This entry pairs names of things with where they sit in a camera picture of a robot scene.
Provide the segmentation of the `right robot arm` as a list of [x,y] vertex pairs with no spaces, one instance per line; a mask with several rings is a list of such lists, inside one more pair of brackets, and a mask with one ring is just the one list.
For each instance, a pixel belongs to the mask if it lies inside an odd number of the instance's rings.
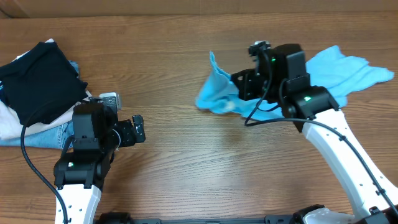
[[323,86],[310,83],[299,44],[248,48],[254,69],[233,74],[242,100],[277,103],[283,117],[311,142],[343,187],[353,214],[312,205],[292,215],[291,223],[397,223],[397,187],[377,168],[354,136],[339,104]]

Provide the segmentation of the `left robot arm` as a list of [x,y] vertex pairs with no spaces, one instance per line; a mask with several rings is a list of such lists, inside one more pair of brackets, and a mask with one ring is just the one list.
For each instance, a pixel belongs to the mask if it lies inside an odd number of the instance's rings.
[[62,153],[54,166],[56,223],[93,223],[103,185],[120,147],[146,140],[140,115],[118,120],[116,110],[102,103],[83,103],[73,110],[71,152]]

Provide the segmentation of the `light blue printed t-shirt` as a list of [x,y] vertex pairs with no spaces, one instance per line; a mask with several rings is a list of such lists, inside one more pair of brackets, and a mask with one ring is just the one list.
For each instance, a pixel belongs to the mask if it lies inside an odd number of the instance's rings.
[[[212,71],[195,99],[196,107],[215,114],[237,113],[248,117],[259,100],[238,98],[231,75],[218,66],[213,52],[210,52],[210,65]],[[306,69],[310,83],[327,88],[340,107],[347,105],[350,93],[394,78],[394,72],[372,67],[365,58],[343,55],[337,45],[317,53],[306,63]]]

